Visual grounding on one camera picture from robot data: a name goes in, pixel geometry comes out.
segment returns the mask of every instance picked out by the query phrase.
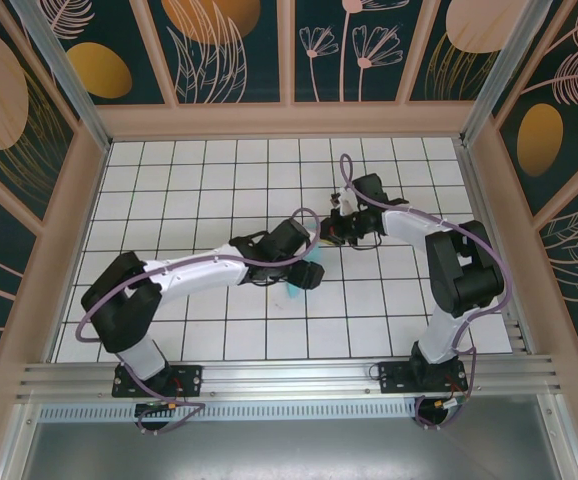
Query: orange circle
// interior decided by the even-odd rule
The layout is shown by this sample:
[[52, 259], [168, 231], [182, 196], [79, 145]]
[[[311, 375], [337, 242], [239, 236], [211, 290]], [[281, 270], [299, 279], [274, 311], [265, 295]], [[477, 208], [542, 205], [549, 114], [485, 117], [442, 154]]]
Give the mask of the orange circle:
[[[219, 15], [216, 15], [214, 3]], [[220, 34], [221, 30], [228, 28], [228, 19], [244, 38], [260, 18], [260, 0], [162, 0], [162, 7], [169, 20], [186, 37], [211, 45], [229, 43], [230, 37], [226, 33]]]

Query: pink flower illustration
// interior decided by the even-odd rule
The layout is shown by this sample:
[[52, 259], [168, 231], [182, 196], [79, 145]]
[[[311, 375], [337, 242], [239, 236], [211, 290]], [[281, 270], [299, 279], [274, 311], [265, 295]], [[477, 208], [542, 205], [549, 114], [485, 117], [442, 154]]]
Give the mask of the pink flower illustration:
[[313, 59], [317, 57], [324, 57], [338, 52], [338, 44], [334, 42], [331, 27], [322, 28], [317, 27], [313, 29], [313, 33], [309, 27], [300, 29], [300, 41], [309, 57], [309, 67], [311, 68], [311, 84], [313, 85], [313, 93], [316, 96], [316, 102], [320, 101], [318, 97], [318, 89], [316, 88], [316, 76], [313, 71]]
[[360, 79], [358, 101], [362, 101], [362, 77], [364, 71], [372, 67], [384, 67], [402, 61], [402, 50], [397, 50], [400, 39], [396, 35], [397, 27], [391, 29], [376, 27], [367, 37], [367, 26], [353, 29], [353, 49], [356, 52]]

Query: white tile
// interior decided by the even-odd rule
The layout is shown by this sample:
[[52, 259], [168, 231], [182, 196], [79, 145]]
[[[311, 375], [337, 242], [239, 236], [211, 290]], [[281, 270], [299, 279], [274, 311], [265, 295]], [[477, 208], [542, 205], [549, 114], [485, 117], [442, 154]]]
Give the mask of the white tile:
[[265, 318], [267, 291], [251, 283], [229, 289], [227, 319]]
[[416, 265], [418, 266], [418, 275], [421, 278], [429, 278], [429, 260], [427, 255], [418, 250], [414, 250], [416, 255]]
[[165, 304], [161, 304], [156, 310], [153, 319], [184, 321], [187, 318], [187, 300], [188, 297], [186, 296], [176, 297]]
[[183, 361], [222, 360], [225, 322], [187, 322]]
[[120, 220], [92, 222], [86, 250], [120, 251], [126, 222]]
[[225, 360], [264, 360], [265, 321], [227, 322]]
[[202, 188], [233, 190], [234, 175], [235, 165], [205, 165]]
[[370, 173], [378, 174], [383, 187], [397, 187], [400, 185], [396, 162], [368, 162], [365, 165], [365, 171], [367, 175]]
[[235, 163], [235, 140], [209, 140], [205, 151], [205, 163]]
[[394, 160], [393, 145], [390, 138], [363, 138], [362, 153], [365, 161]]
[[345, 280], [380, 279], [378, 255], [375, 250], [342, 249], [342, 267]]
[[342, 282], [323, 282], [307, 291], [308, 317], [340, 317], [345, 315], [345, 294]]
[[79, 285], [92, 285], [120, 252], [85, 252], [78, 274]]
[[422, 288], [422, 297], [424, 299], [427, 315], [432, 315], [436, 308], [436, 301], [434, 300], [433, 293], [431, 292], [431, 280], [428, 278], [421, 278], [420, 286]]
[[298, 140], [295, 138], [283, 138], [269, 140], [270, 162], [298, 162], [300, 161], [300, 149]]
[[420, 340], [427, 330], [425, 316], [389, 317], [389, 332], [393, 355], [409, 356], [414, 342]]
[[73, 288], [71, 292], [72, 298], [70, 299], [71, 303], [65, 318], [66, 322], [80, 322], [82, 317], [85, 316], [85, 309], [82, 308], [82, 304], [80, 302], [82, 300], [82, 296], [87, 290], [89, 290], [89, 286], [78, 286]]
[[141, 166], [135, 190], [167, 190], [170, 170], [168, 165]]
[[109, 167], [102, 184], [103, 192], [131, 192], [136, 185], [138, 167]]
[[342, 261], [337, 247], [321, 247], [313, 254], [314, 262], [325, 269], [323, 280], [342, 280]]
[[123, 250], [156, 250], [160, 236], [160, 220], [130, 220], [127, 222]]
[[303, 163], [300, 166], [300, 175], [302, 177], [302, 188], [333, 187], [333, 171], [331, 163]]
[[267, 215], [288, 217], [300, 208], [300, 202], [300, 189], [298, 188], [270, 189], [268, 190], [269, 211]]
[[440, 211], [445, 213], [471, 213], [471, 204], [465, 187], [436, 187]]
[[169, 165], [173, 158], [174, 142], [146, 142], [140, 165]]
[[412, 207], [427, 213], [438, 213], [440, 207], [433, 187], [402, 187], [404, 198]]
[[418, 280], [385, 280], [387, 314], [424, 315], [425, 305]]
[[329, 216], [333, 208], [332, 193], [334, 193], [333, 188], [306, 188], [302, 191], [302, 205], [312, 209], [318, 215]]
[[231, 217], [232, 190], [203, 190], [200, 192], [198, 218]]
[[236, 190], [233, 202], [234, 217], [267, 216], [267, 190]]
[[231, 238], [243, 237], [267, 229], [267, 219], [258, 218], [234, 218]]
[[164, 218], [196, 218], [200, 192], [167, 192]]
[[296, 295], [291, 297], [287, 284], [277, 283], [267, 287], [267, 317], [305, 318], [305, 291], [298, 290]]
[[403, 186], [433, 185], [427, 162], [400, 162], [398, 172]]
[[114, 143], [109, 165], [139, 165], [143, 145], [143, 142]]
[[211, 250], [212, 248], [224, 245], [230, 238], [231, 219], [198, 220], [198, 231], [196, 233], [196, 245], [194, 249]]
[[131, 220], [149, 220], [162, 218], [165, 208], [165, 196], [167, 192], [136, 192], [133, 194]]
[[512, 351], [501, 314], [476, 318], [471, 324], [471, 336], [479, 354], [511, 353]]
[[199, 190], [202, 165], [174, 165], [169, 177], [169, 190]]
[[354, 162], [362, 162], [364, 160], [359, 138], [332, 138], [331, 154], [333, 163], [338, 163], [343, 153], [349, 155]]
[[[81, 343], [76, 340], [76, 324], [65, 325], [57, 363], [95, 362], [98, 358], [99, 343]], [[97, 337], [93, 325], [88, 324], [82, 331], [83, 337]]]
[[153, 322], [149, 325], [149, 336], [170, 362], [179, 362], [182, 358], [182, 336], [185, 322]]
[[450, 138], [425, 138], [425, 151], [429, 160], [455, 160], [456, 150]]
[[267, 188], [267, 164], [236, 165], [236, 188]]
[[300, 140], [300, 160], [303, 162], [330, 162], [331, 145], [328, 138]]
[[270, 163], [269, 188], [300, 188], [300, 166], [297, 163]]
[[222, 320], [227, 313], [227, 288], [210, 288], [189, 295], [187, 320]]
[[464, 185], [458, 162], [429, 162], [434, 185]]
[[349, 317], [379, 316], [385, 314], [385, 297], [379, 280], [345, 282], [347, 315]]
[[417, 278], [418, 269], [412, 247], [382, 247], [378, 249], [382, 278]]
[[204, 163], [205, 144], [206, 142], [204, 141], [176, 142], [176, 148], [173, 154], [173, 163]]
[[352, 357], [390, 357], [389, 330], [385, 317], [350, 318]]
[[160, 231], [160, 250], [185, 250], [193, 248], [196, 220], [164, 220]]
[[349, 356], [347, 321], [344, 318], [307, 320], [309, 358], [344, 358]]
[[307, 358], [306, 320], [269, 320], [267, 358]]
[[267, 140], [238, 140], [238, 163], [267, 163]]
[[421, 138], [392, 138], [396, 160], [426, 160]]
[[131, 207], [132, 192], [101, 193], [94, 218], [96, 220], [126, 220]]

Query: purple cable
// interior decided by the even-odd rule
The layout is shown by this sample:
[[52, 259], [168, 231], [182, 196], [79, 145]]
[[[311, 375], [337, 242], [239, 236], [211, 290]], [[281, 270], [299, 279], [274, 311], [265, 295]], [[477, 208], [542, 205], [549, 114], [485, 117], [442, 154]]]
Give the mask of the purple cable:
[[[91, 320], [91, 317], [93, 315], [95, 315], [95, 313], [98, 310], [100, 310], [100, 308], [105, 303], [107, 303], [112, 297], [114, 297], [115, 295], [117, 295], [118, 293], [123, 291], [125, 288], [127, 288], [127, 287], [129, 287], [129, 286], [131, 286], [137, 282], [140, 282], [144, 279], [147, 279], [149, 277], [153, 277], [155, 275], [160, 275], [161, 273], [165, 273], [165, 272], [170, 271], [170, 270], [175, 270], [177, 268], [184, 267], [187, 265], [193, 265], [195, 263], [202, 263], [202, 262], [214, 262], [216, 260], [232, 260], [235, 262], [242, 262], [242, 263], [245, 263], [247, 265], [254, 265], [257, 267], [286, 267], [288, 265], [292, 265], [292, 264], [302, 260], [318, 246], [318, 239], [320, 238], [320, 219], [318, 218], [318, 215], [316, 214], [316, 212], [314, 212], [310, 208], [306, 208], [306, 207], [297, 209], [295, 212], [293, 212], [293, 214], [291, 215], [291, 218], [294, 218], [300, 212], [307, 212], [309, 215], [311, 215], [313, 217], [313, 219], [315, 220], [315, 223], [316, 223], [316, 233], [315, 233], [315, 239], [316, 240], [313, 242], [310, 242], [309, 246], [301, 254], [296, 255], [295, 257], [292, 257], [288, 260], [283, 260], [281, 262], [260, 262], [258, 260], [251, 260], [248, 258], [238, 257], [236, 255], [224, 255], [224, 254], [207, 255], [206, 257], [185, 258], [183, 260], [180, 260], [179, 262], [172, 263], [171, 265], [160, 267], [160, 268], [157, 268], [155, 270], [151, 270], [149, 272], [141, 273], [140, 275], [136, 275], [135, 277], [132, 277], [132, 278], [122, 282], [121, 284], [117, 285], [115, 288], [110, 290], [106, 295], [104, 295], [100, 300], [98, 300], [98, 302], [96, 302], [96, 304], [85, 314], [84, 317], [82, 317], [82, 319], [78, 323], [78, 326], [76, 327], [76, 339], [78, 341], [84, 342], [84, 343], [100, 342], [100, 339], [98, 339], [98, 338], [86, 338], [86, 337], [82, 336], [82, 330], [85, 327], [85, 325]], [[149, 395], [151, 395], [154, 398], [162, 400], [163, 402], [173, 403], [179, 407], [196, 407], [195, 410], [188, 413], [187, 415], [184, 416], [184, 418], [178, 420], [177, 422], [172, 423], [170, 425], [167, 425], [166, 427], [163, 427], [158, 431], [152, 432], [153, 435], [158, 435], [159, 433], [163, 434], [163, 433], [167, 433], [167, 432], [171, 432], [172, 430], [175, 430], [176, 428], [178, 428], [178, 427], [182, 426], [184, 423], [186, 423], [186, 421], [189, 420], [189, 418], [193, 417], [194, 415], [197, 415], [205, 408], [204, 403], [181, 402], [177, 398], [167, 398], [167, 397], [164, 397], [164, 396], [160, 395], [159, 393], [151, 390], [149, 387], [147, 387], [144, 384], [144, 382], [142, 380], [140, 380], [138, 378], [138, 376], [135, 374], [135, 372], [131, 369], [131, 367], [129, 365], [127, 365], [122, 360], [122, 358], [120, 358], [120, 357], [118, 357], [118, 358], [124, 364], [125, 369], [127, 370], [127, 373], [129, 373], [129, 375], [131, 376], [131, 379], [144, 392], [148, 393]], [[149, 413], [148, 411], [145, 411], [145, 412], [143, 412], [142, 415], [140, 415], [140, 417], [138, 417], [138, 427], [141, 429], [143, 434], [146, 432], [149, 432], [149, 430], [145, 429], [142, 425], [142, 420], [145, 417], [145, 415], [148, 413]]]
[[[347, 172], [345, 172], [345, 160], [349, 164], [349, 175], [347, 175]], [[482, 317], [484, 315], [488, 315], [490, 313], [498, 313], [502, 308], [504, 308], [505, 305], [507, 305], [511, 301], [513, 279], [511, 278], [511, 272], [509, 271], [509, 268], [505, 265], [505, 263], [502, 261], [500, 256], [494, 251], [494, 249], [491, 248], [491, 246], [489, 246], [487, 244], [487, 242], [482, 240], [477, 235], [474, 235], [473, 233], [465, 230], [464, 228], [462, 228], [458, 225], [454, 225], [451, 222], [447, 222], [446, 220], [443, 220], [441, 218], [437, 218], [434, 215], [431, 215], [427, 212], [423, 212], [422, 210], [417, 210], [417, 209], [411, 208], [411, 207], [402, 207], [399, 205], [388, 205], [386, 203], [377, 202], [377, 201], [367, 197], [362, 192], [358, 191], [358, 189], [356, 189], [356, 187], [351, 182], [351, 180], [353, 179], [353, 160], [346, 153], [343, 153], [340, 156], [340, 172], [342, 174], [342, 178], [345, 182], [346, 187], [348, 189], [350, 189], [353, 193], [355, 193], [356, 196], [362, 198], [365, 202], [370, 203], [370, 204], [375, 205], [375, 206], [380, 207], [380, 208], [384, 208], [385, 210], [396, 210], [396, 211], [400, 211], [400, 212], [406, 212], [406, 213], [410, 213], [413, 215], [417, 215], [418, 217], [424, 218], [426, 220], [431, 220], [432, 222], [436, 222], [436, 223], [438, 223], [438, 225], [445, 225], [448, 228], [455, 230], [456, 232], [464, 235], [465, 237], [473, 240], [478, 245], [480, 245], [496, 261], [496, 263], [500, 267], [500, 271], [502, 272], [502, 275], [505, 279], [505, 286], [506, 286], [505, 296], [503, 297], [502, 301], [496, 306], [486, 308], [484, 310], [478, 310], [478, 311], [473, 312], [471, 315], [469, 315], [469, 317], [467, 317], [465, 322], [460, 326], [460, 328], [456, 332], [456, 336], [454, 337], [453, 341], [451, 342], [451, 346], [456, 353], [458, 353], [458, 354], [471, 353], [472, 354], [471, 373], [469, 376], [469, 388], [468, 388], [467, 393], [466, 393], [467, 399], [470, 398], [471, 392], [473, 390], [473, 381], [474, 381], [474, 377], [476, 374], [476, 347], [472, 347], [472, 348], [470, 348], [464, 352], [459, 352], [458, 351], [458, 344], [460, 343], [460, 338], [462, 337], [465, 330], [467, 330], [469, 328], [469, 325], [471, 324], [471, 322], [473, 322], [476, 318]], [[433, 426], [436, 428], [440, 428], [439, 426], [436, 426], [436, 425], [432, 424], [431, 422], [425, 420], [424, 418], [420, 417], [420, 414], [419, 414], [420, 404], [422, 403], [422, 401], [424, 399], [425, 399], [424, 395], [422, 395], [421, 397], [418, 397], [416, 399], [416, 405], [414, 407], [414, 414], [415, 414], [416, 422], [421, 426]], [[453, 423], [456, 420], [456, 418], [458, 417], [458, 415], [460, 414], [460, 412], [462, 411], [463, 406], [464, 405], [461, 405], [458, 408], [458, 410], [456, 411], [456, 413], [454, 413], [451, 416], [451, 418], [449, 418], [449, 420], [445, 421], [443, 423], [443, 425], [447, 426], [447, 425], [450, 425], [451, 423]]]

